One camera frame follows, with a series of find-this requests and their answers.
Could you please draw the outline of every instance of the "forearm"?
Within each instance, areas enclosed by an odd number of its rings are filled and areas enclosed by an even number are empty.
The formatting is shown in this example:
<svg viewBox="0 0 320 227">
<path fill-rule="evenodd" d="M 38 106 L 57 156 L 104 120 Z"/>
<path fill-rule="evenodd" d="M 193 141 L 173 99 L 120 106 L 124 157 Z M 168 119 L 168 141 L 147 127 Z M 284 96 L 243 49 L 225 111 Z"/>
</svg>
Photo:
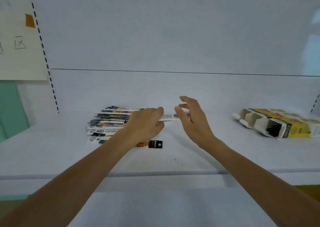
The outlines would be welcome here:
<svg viewBox="0 0 320 227">
<path fill-rule="evenodd" d="M 114 165 L 134 145 L 119 131 L 0 221 L 0 226 L 67 226 Z"/>
<path fill-rule="evenodd" d="M 204 149 L 230 172 L 278 226 L 319 225 L 320 203 L 311 197 L 218 139 Z"/>
</svg>

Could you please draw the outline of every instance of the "left hand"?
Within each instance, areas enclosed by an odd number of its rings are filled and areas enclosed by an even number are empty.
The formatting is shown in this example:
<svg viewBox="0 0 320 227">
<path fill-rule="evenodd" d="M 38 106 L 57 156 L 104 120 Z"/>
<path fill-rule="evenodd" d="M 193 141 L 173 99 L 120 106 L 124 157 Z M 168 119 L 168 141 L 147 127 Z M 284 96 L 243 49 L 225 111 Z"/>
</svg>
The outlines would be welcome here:
<svg viewBox="0 0 320 227">
<path fill-rule="evenodd" d="M 165 124 L 158 122 L 162 114 L 162 107 L 134 111 L 122 130 L 126 131 L 126 135 L 129 135 L 135 144 L 148 141 L 164 128 Z"/>
</svg>

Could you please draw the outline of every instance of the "paper sign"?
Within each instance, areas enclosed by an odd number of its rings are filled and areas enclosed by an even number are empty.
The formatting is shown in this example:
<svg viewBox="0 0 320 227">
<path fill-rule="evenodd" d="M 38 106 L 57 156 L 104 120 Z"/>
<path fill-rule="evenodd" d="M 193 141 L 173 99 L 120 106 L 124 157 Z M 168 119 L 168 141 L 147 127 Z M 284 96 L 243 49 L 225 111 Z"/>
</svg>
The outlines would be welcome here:
<svg viewBox="0 0 320 227">
<path fill-rule="evenodd" d="M 39 32 L 30 14 L 0 11 L 0 79 L 47 80 Z"/>
</svg>

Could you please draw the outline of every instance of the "orange tape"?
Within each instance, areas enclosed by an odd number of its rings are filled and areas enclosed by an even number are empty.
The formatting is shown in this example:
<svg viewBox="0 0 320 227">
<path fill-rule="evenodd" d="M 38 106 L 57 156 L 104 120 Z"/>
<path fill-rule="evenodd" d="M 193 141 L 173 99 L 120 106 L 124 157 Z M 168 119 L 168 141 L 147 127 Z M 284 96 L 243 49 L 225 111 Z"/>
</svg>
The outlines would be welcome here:
<svg viewBox="0 0 320 227">
<path fill-rule="evenodd" d="M 26 27 L 35 28 L 36 25 L 35 25 L 35 22 L 33 20 L 32 15 L 29 15 L 29 14 L 25 14 L 25 15 L 26 15 Z"/>
</svg>

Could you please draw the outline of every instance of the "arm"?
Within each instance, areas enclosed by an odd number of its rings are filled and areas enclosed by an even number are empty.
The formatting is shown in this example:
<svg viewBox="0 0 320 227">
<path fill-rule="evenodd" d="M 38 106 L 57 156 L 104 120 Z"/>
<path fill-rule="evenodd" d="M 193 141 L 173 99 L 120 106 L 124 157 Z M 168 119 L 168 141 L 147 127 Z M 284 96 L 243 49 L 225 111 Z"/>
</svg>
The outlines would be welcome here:
<svg viewBox="0 0 320 227">
<path fill-rule="evenodd" d="M 0 226 L 67 226 L 122 156 L 163 129 L 162 114 L 162 107 L 132 113 L 123 129 L 28 197 Z"/>
<path fill-rule="evenodd" d="M 181 96 L 175 107 L 190 139 L 218 160 L 279 226 L 319 226 L 320 203 L 217 139 L 197 100 Z M 181 107 L 190 110 L 190 120 Z"/>
</svg>

